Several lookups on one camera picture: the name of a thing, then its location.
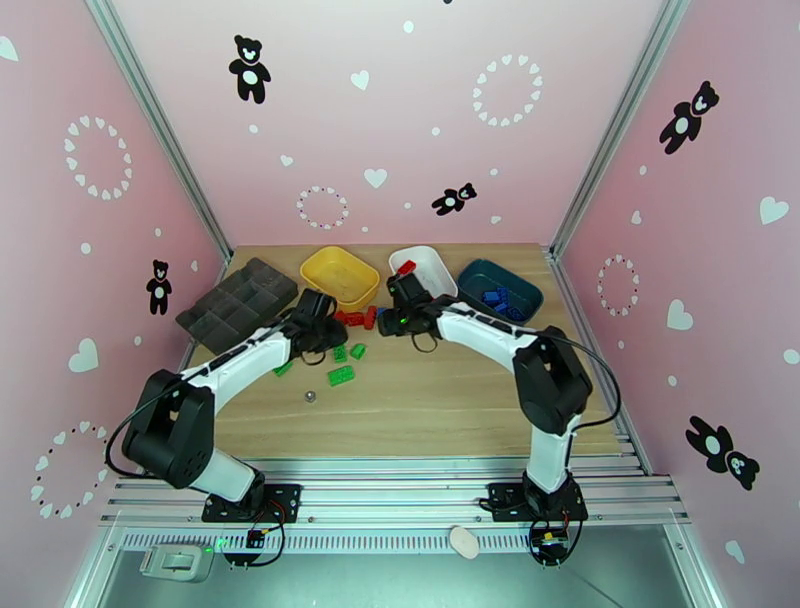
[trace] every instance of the yellow bin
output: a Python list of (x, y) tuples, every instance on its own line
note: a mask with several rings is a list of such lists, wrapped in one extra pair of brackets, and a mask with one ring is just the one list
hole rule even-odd
[(341, 247), (323, 247), (303, 265), (300, 276), (313, 288), (336, 298), (339, 310), (356, 312), (378, 293), (381, 277), (372, 266)]

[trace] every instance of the gray floor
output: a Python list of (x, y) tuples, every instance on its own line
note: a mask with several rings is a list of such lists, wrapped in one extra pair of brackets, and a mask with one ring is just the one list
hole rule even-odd
[(586, 528), (561, 570), (528, 555), (285, 555), (231, 572), (217, 555), (199, 584), (139, 575), (142, 553), (125, 553), (106, 608), (683, 608), (689, 607), (659, 526)]

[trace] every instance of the dark blue container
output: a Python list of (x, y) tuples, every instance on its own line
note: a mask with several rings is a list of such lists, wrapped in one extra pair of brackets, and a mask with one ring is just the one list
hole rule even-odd
[[(477, 310), (515, 325), (525, 325), (544, 302), (544, 296), (538, 287), (489, 260), (470, 262), (458, 275), (457, 283), (458, 297), (461, 300)], [(522, 313), (522, 319), (509, 319), (483, 303), (484, 292), (497, 291), (498, 287), (508, 288), (509, 309), (518, 309)]]

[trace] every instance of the pink wall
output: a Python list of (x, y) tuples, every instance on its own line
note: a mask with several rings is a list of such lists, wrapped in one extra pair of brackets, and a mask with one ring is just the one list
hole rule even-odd
[[(799, 22), (796, 2), (694, 2), (566, 255), (648, 455), (746, 608), (796, 606), (800, 591)], [(705, 80), (718, 105), (665, 154), (673, 107)], [(706, 467), (691, 416), (759, 463), (751, 491), (740, 455)]]
[[(548, 243), (660, 1), (114, 5), (233, 244)], [(237, 34), (264, 103), (237, 94)]]
[[(3, 0), (0, 15), (0, 603), (56, 606), (113, 482), (104, 441), (180, 361), (173, 317), (221, 260), (83, 3)], [(154, 258), (164, 316), (145, 291)]]

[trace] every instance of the green lego brick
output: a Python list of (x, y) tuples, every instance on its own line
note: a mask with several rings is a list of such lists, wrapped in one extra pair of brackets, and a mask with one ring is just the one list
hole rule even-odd
[(339, 384), (344, 384), (345, 382), (350, 382), (350, 380), (355, 377), (356, 373), (353, 371), (353, 368), (350, 365), (345, 365), (344, 367), (335, 369), (332, 372), (328, 372), (328, 384), (331, 386), (337, 386)]
[(350, 349), (350, 356), (353, 357), (355, 360), (360, 360), (364, 353), (367, 352), (367, 347), (363, 344), (356, 344), (353, 348)]
[(345, 348), (344, 344), (334, 347), (333, 360), (336, 361), (336, 363), (344, 363), (347, 361), (347, 348)]
[(286, 372), (288, 372), (292, 368), (292, 365), (294, 365), (294, 361), (288, 361), (283, 365), (281, 365), (280, 367), (276, 367), (272, 371), (275, 372), (276, 376), (280, 377), (283, 376), (283, 374), (285, 374)]

